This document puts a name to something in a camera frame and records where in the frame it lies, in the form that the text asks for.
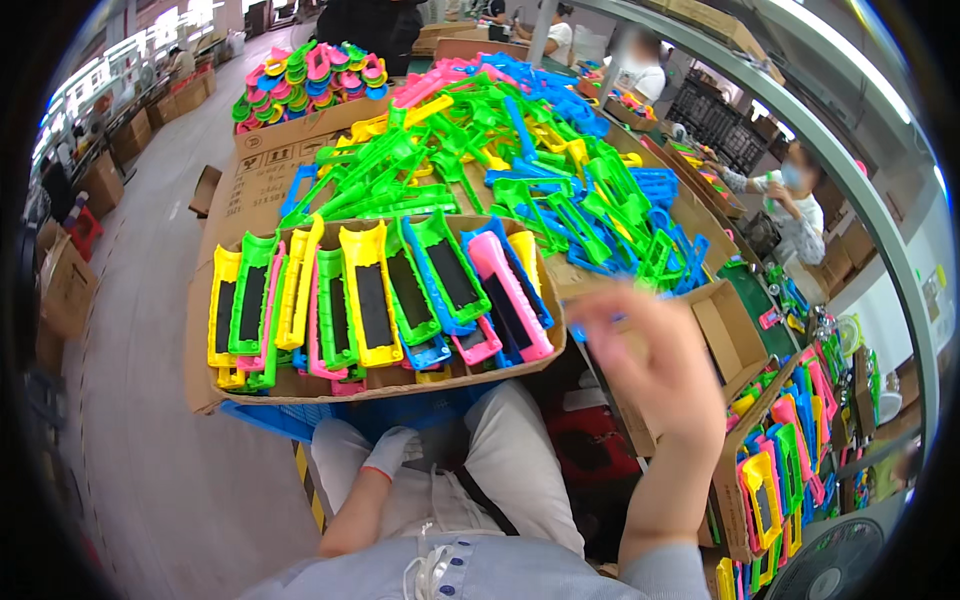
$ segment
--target white glove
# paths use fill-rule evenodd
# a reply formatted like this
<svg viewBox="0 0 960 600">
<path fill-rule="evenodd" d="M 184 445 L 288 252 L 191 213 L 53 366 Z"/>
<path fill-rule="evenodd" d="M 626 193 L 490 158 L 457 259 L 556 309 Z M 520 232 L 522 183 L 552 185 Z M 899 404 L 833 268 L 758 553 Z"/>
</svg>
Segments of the white glove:
<svg viewBox="0 0 960 600">
<path fill-rule="evenodd" d="M 423 444 L 417 430 L 410 427 L 391 427 L 380 436 L 373 452 L 360 469 L 375 468 L 393 482 L 400 465 L 418 458 L 423 458 Z"/>
</svg>

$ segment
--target face mask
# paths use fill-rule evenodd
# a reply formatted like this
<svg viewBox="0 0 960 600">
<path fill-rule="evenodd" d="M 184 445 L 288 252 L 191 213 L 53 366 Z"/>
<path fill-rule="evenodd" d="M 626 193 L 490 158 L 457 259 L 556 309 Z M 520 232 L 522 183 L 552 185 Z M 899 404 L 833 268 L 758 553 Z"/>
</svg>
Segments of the face mask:
<svg viewBox="0 0 960 600">
<path fill-rule="evenodd" d="M 780 168 L 780 174 L 783 176 L 783 184 L 795 190 L 803 189 L 804 183 L 800 178 L 800 171 L 793 166 L 792 162 L 784 162 Z"/>
</svg>

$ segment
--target stool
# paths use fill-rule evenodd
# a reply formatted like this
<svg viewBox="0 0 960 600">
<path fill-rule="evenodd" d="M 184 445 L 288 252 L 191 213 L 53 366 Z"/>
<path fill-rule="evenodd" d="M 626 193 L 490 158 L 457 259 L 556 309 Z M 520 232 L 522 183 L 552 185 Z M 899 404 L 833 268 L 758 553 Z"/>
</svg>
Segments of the stool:
<svg viewBox="0 0 960 600">
<path fill-rule="evenodd" d="M 70 216 L 63 221 L 63 228 L 70 234 L 73 245 L 77 247 L 80 256 L 86 262 L 90 262 L 93 241 L 104 234 L 104 228 L 100 226 L 99 221 L 93 218 L 86 204 L 81 206 L 79 215 L 76 217 Z"/>
</svg>

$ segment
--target factory floor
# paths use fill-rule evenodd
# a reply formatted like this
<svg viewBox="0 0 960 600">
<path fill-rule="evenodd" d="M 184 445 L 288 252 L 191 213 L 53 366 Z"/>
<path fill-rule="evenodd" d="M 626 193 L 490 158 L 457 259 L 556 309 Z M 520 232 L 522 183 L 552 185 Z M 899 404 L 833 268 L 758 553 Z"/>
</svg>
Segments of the factory floor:
<svg viewBox="0 0 960 600">
<path fill-rule="evenodd" d="M 60 448 L 84 533 L 119 597 L 235 597 L 320 541 L 291 442 L 191 414 L 182 376 L 202 235 L 187 205 L 206 164 L 227 166 L 244 76 L 290 38 L 284 29 L 248 41 L 217 69 L 213 96 L 154 133 L 94 247 L 87 331 L 64 355 L 70 414 Z"/>
</svg>

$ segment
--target light blue shirt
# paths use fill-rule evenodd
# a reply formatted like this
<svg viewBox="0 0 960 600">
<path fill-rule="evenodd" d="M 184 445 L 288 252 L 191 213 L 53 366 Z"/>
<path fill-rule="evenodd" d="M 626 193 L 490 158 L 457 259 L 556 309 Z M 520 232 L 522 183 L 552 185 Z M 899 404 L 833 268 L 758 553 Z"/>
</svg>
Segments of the light blue shirt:
<svg viewBox="0 0 960 600">
<path fill-rule="evenodd" d="M 620 569 L 619 581 L 598 575 L 551 541 L 485 535 L 428 536 L 428 549 L 450 544 L 449 567 L 437 598 L 708 599 L 700 551 L 676 543 L 647 552 Z M 403 574 L 418 556 L 417 538 L 384 540 L 363 552 L 314 559 L 248 589 L 243 600 L 402 598 Z M 414 573 L 407 588 L 413 598 Z"/>
</svg>

